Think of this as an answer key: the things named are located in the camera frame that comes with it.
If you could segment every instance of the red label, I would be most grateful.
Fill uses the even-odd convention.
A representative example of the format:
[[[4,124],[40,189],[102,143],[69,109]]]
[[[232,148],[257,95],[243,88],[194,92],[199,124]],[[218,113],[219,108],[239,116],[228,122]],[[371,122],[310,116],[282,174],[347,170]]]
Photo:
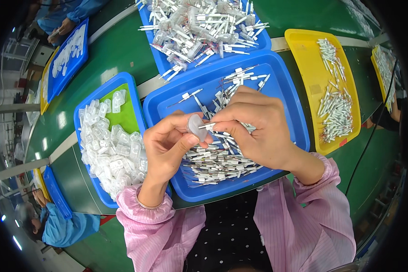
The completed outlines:
[[[343,145],[345,145],[347,142],[348,142],[348,139],[347,139],[347,138],[345,138],[344,140],[342,140],[342,141],[340,142],[340,147],[342,147]]]

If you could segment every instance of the blue plastic tray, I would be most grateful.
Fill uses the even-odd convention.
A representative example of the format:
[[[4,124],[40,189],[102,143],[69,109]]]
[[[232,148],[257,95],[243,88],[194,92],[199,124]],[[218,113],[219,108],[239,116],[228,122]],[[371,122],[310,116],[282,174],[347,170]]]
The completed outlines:
[[[63,195],[60,192],[59,187],[57,186],[56,179],[54,178],[53,171],[49,166],[45,167],[44,184],[45,187],[47,187],[48,192],[50,193],[51,200],[53,200],[63,218],[65,220],[71,219],[73,212],[68,206],[68,203],[66,203],[65,199],[63,198]]]
[[[243,5],[243,10],[245,10],[246,7],[246,0],[241,0],[242,1],[242,5]],[[147,7],[142,8],[139,11],[139,14],[141,16],[141,20],[142,20],[142,24],[143,25],[152,25],[152,23],[148,22],[148,19],[150,18],[150,11],[148,11]],[[258,20],[260,20],[260,18],[258,18],[257,14],[255,13],[255,21],[257,22]],[[154,33],[152,30],[146,30],[145,33],[147,34],[147,39],[149,43],[153,43],[153,39],[154,39]],[[255,41],[256,43],[258,43],[259,45],[256,45],[257,48],[254,47],[250,47],[250,48],[235,48],[235,50],[237,51],[246,51],[246,52],[252,52],[252,51],[256,51],[256,50],[260,50],[260,49],[268,49],[270,50],[272,47],[272,42],[271,42],[271,38],[269,37],[269,35],[267,34],[266,29],[264,29],[258,36],[257,36],[257,40]],[[156,65],[157,65],[157,69],[159,70],[160,75],[164,74],[166,71],[168,71],[170,68],[172,68],[174,65],[170,64],[166,58],[167,56],[165,54],[163,54],[162,52],[154,49],[152,46],[150,46],[151,51],[153,53],[154,56],[154,60],[156,61]],[[219,54],[215,54],[211,57],[209,57],[205,62],[203,62],[199,67],[207,67],[209,64],[213,64],[213,63],[217,63],[219,61],[223,61],[226,58],[232,57],[232,56],[238,56],[239,54],[236,53],[223,53],[223,59],[221,59],[219,57]],[[175,77],[173,77],[170,82],[180,79],[184,76],[186,76],[187,74],[189,74],[191,71],[195,70],[195,65],[196,63],[192,62],[189,63],[188,67],[187,67],[187,71],[184,72],[180,72],[178,73]],[[164,79],[167,79],[170,75],[172,75],[173,72],[169,73],[167,76],[164,77]]]
[[[134,109],[134,114],[136,116],[136,121],[137,125],[139,127],[139,131],[143,133],[145,131],[146,123],[143,118],[143,113],[142,113],[142,106],[141,106],[141,101],[139,100],[139,97],[137,95],[137,90],[136,90],[136,84],[134,82],[134,78],[126,72],[121,72],[114,76],[113,78],[109,79],[106,83],[101,85],[97,90],[95,90],[92,94],[90,94],[87,98],[85,98],[75,109],[74,111],[74,126],[77,131],[77,140],[81,142],[80,138],[80,132],[78,128],[80,128],[80,119],[79,119],[79,109],[84,109],[86,105],[89,105],[92,100],[94,99],[101,99],[105,95],[107,95],[109,92],[112,90],[118,88],[122,84],[128,84],[129,88],[129,93],[130,93],[130,99],[132,101],[133,109]],[[85,165],[86,169],[89,171],[89,165]],[[118,208],[118,204],[114,202],[110,195],[106,193],[106,191],[103,190],[100,186],[100,180],[97,177],[91,177],[92,183],[95,187],[95,190],[98,193],[98,196],[100,197],[101,201],[109,208]],[[168,188],[166,189],[166,192],[169,194],[169,196],[172,195],[171,189]]]
[[[74,29],[74,31],[68,36],[68,38],[63,42],[60,46],[59,51],[57,52],[56,56],[52,60],[52,65],[50,65],[50,69],[48,71],[48,95],[47,101],[51,103],[53,98],[60,94],[60,92],[66,87],[68,82],[73,78],[73,76],[77,73],[77,71],[82,67],[82,65],[88,60],[88,22],[89,18],[86,18],[81,24]],[[53,62],[59,56],[60,51],[64,48],[64,44],[67,44],[70,38],[74,35],[74,33],[82,27],[82,25],[86,24],[85,29],[85,38],[83,41],[83,55],[79,57],[71,57],[68,63],[66,64],[66,74],[62,76],[62,72],[57,72],[57,77],[53,77]]]
[[[198,99],[209,110],[213,111],[215,106],[212,99],[214,99],[214,95],[217,92],[215,88],[220,85],[219,81],[221,78],[234,73],[236,68],[247,68],[256,64],[259,65],[249,72],[254,72],[254,75],[271,74],[262,89],[262,93],[270,97],[277,97],[283,101],[290,138],[296,142],[298,147],[308,151],[310,149],[310,140],[307,124],[293,81],[282,58],[277,53],[267,50],[252,52],[251,55],[232,57],[224,60],[224,62],[215,63],[211,67],[201,70],[197,69],[190,72],[187,76],[150,93],[143,103],[143,112],[148,127],[154,126],[161,118],[176,110],[182,110],[185,113],[199,112],[200,108],[193,98],[172,107],[167,106],[180,101],[182,94],[186,92],[192,93],[201,88],[203,90],[197,94]],[[245,85],[257,90],[259,81],[245,80]],[[217,185],[189,188],[188,185],[197,185],[197,183],[186,180],[182,174],[182,169],[190,170],[190,168],[181,166],[179,171],[172,177],[171,183],[177,194],[189,202],[202,201],[236,191],[272,177],[281,171],[263,167],[257,172],[235,179],[233,182],[223,181]]]

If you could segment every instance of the pink striped sleeve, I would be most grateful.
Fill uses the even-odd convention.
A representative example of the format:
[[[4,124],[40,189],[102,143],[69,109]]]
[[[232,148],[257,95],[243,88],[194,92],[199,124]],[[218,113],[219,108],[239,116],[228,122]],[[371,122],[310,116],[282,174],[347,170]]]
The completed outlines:
[[[204,206],[175,211],[165,194],[160,207],[148,210],[136,201],[140,186],[126,188],[117,196],[117,218],[124,226],[127,256],[136,272],[182,271],[204,226]]]
[[[305,186],[295,178],[292,186],[283,177],[258,193],[254,221],[274,271],[327,271],[355,256],[349,203],[336,187],[337,165],[312,154],[325,165],[318,183]]]

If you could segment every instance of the fingernail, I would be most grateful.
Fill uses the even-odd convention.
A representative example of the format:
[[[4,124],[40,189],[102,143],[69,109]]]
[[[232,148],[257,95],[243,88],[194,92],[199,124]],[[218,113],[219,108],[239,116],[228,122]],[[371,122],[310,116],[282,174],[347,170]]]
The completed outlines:
[[[200,142],[200,139],[195,134],[190,134],[189,137],[187,138],[187,142],[189,144],[196,145]]]

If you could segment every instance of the yellow plastic tray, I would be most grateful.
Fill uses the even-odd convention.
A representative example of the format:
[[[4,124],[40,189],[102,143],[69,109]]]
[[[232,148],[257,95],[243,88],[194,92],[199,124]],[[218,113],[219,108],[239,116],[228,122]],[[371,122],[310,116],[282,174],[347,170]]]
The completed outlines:
[[[47,188],[45,187],[44,184],[44,179],[41,175],[41,171],[38,168],[33,169],[33,175],[34,175],[34,179],[36,179],[38,181],[39,187],[42,191],[42,193],[44,194],[44,197],[51,202],[51,198],[50,195],[48,194]]]
[[[288,29],[285,31],[284,36],[291,52],[293,53],[296,63],[298,64],[302,79],[304,80],[305,91],[310,103],[311,118],[313,120],[316,152],[322,155],[327,155],[355,138],[360,133],[361,129],[357,89],[355,87],[348,59],[346,58],[346,54],[337,37],[330,33],[313,30]],[[332,79],[329,71],[325,69],[320,56],[319,46],[316,43],[318,39],[325,38],[337,48],[337,56],[340,58],[340,61],[345,68],[347,90],[353,101],[351,111],[354,129],[348,136],[336,138],[335,141],[331,141],[331,143],[325,143],[320,139],[320,134],[322,134],[324,128],[324,125],[321,123],[325,117],[319,118],[317,116],[320,99],[326,90],[326,86],[329,84],[328,81]]]
[[[378,77],[379,87],[381,88],[382,101],[385,103],[386,96],[387,96],[387,90],[386,90],[386,87],[384,86],[384,82],[382,81],[381,74],[379,73],[378,64],[376,63],[375,53],[377,50],[378,50],[378,47],[375,47],[372,50],[372,56],[370,57],[370,59],[372,60],[373,67],[375,68],[376,76]],[[387,110],[390,112],[390,107],[388,105],[386,105],[386,107],[387,107]]]
[[[50,69],[50,63],[53,60],[54,56],[56,55],[56,53],[59,51],[59,46],[56,48],[56,50],[53,52],[53,54],[51,55],[51,57],[49,58],[47,64],[45,65],[44,71],[42,73],[42,78],[41,78],[41,115],[44,114],[44,112],[47,110],[49,104],[47,102],[47,94],[48,94],[48,87],[46,87],[47,89],[45,90],[45,98],[43,97],[43,93],[44,93],[44,77],[45,74],[48,74],[48,71]]]

